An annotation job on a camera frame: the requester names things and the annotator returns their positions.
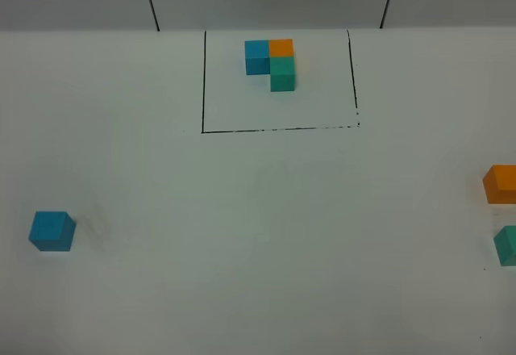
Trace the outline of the green template cube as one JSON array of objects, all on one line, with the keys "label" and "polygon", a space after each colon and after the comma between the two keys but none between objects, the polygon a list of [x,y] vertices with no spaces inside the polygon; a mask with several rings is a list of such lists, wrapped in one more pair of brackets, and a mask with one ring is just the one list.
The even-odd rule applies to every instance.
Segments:
[{"label": "green template cube", "polygon": [[272,92],[295,91],[296,77],[293,56],[270,58],[270,90]]}]

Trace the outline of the blue template cube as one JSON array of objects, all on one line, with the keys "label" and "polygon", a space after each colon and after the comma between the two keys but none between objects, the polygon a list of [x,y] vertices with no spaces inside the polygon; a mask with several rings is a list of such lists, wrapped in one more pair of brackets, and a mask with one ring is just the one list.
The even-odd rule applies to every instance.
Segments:
[{"label": "blue template cube", "polygon": [[244,42],[245,69],[247,75],[270,74],[269,42],[247,40]]}]

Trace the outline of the orange template cube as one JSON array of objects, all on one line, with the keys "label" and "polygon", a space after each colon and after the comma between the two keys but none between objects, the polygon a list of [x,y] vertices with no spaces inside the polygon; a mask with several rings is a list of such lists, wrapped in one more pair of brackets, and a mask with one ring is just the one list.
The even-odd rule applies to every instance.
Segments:
[{"label": "orange template cube", "polygon": [[294,56],[293,40],[269,40],[268,52],[270,57]]}]

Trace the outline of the loose orange cube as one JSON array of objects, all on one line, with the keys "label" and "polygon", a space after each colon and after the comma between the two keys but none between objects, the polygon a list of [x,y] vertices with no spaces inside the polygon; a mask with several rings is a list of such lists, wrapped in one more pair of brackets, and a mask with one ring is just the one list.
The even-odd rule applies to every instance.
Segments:
[{"label": "loose orange cube", "polygon": [[516,165],[492,165],[482,181],[489,204],[516,203]]}]

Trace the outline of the loose green cube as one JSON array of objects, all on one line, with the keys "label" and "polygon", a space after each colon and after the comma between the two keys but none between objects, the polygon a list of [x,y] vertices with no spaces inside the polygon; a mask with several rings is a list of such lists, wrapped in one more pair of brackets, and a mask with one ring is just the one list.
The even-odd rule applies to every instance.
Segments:
[{"label": "loose green cube", "polygon": [[516,226],[504,226],[493,242],[501,266],[516,266]]}]

